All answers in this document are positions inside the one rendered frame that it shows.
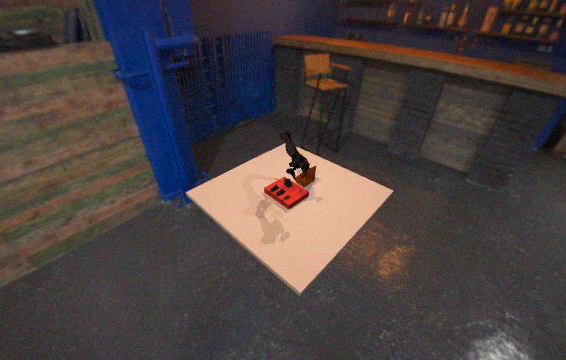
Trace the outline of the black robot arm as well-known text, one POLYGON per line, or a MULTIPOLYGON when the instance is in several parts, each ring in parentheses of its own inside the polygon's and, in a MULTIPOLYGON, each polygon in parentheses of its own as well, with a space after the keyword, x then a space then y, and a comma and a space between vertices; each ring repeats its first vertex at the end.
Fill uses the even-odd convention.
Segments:
MULTIPOLYGON (((286 143, 286 145, 285 145, 285 147, 286 147, 286 152, 287 152, 287 154, 288 154, 292 159, 294 159, 294 158, 299 158, 299 159, 301 160, 300 163, 303 163, 303 162, 305 162, 305 161, 308 162, 308 160, 306 159, 306 157, 303 157, 303 155, 300 154, 300 153, 298 152, 298 150, 296 149, 296 148, 297 148, 296 145, 293 144, 293 142, 292 142, 292 140, 291 140, 291 135, 290 135, 289 130, 283 131, 283 132, 280 134, 280 137, 283 138, 283 140, 285 141, 285 143, 286 143)), ((299 165, 299 162, 298 162, 297 159, 295 159, 294 161, 291 161, 291 162, 289 163, 289 166, 290 166, 290 167, 293 167, 294 165, 299 165)))

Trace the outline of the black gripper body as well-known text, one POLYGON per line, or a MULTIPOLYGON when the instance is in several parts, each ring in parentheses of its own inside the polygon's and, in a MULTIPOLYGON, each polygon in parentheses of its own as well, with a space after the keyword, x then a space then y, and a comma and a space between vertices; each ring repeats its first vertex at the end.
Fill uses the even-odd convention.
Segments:
POLYGON ((294 172, 294 170, 297 170, 297 169, 301 168, 302 166, 310 166, 310 163, 309 163, 309 162, 306 162, 306 161, 303 162, 303 163, 300 163, 301 160, 300 160, 299 158, 294 158, 294 159, 292 159, 292 161, 294 161, 295 159, 298 160, 299 165, 294 165, 294 166, 293 166, 293 167, 294 167, 293 169, 292 169, 292 168, 287 169, 287 170, 286 170, 286 173, 294 172))

